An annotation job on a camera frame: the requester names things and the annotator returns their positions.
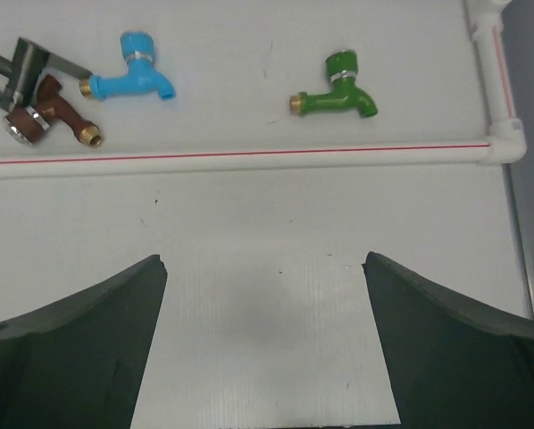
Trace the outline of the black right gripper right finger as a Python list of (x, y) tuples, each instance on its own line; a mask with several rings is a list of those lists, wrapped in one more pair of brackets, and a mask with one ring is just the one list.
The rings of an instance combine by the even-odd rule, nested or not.
[(363, 270), (403, 428), (534, 428), (534, 321), (378, 253)]

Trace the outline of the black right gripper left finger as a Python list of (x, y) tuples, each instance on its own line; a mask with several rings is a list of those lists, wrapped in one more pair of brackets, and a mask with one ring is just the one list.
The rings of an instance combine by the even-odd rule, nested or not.
[(151, 255), (0, 322), (0, 428), (129, 428), (166, 282)]

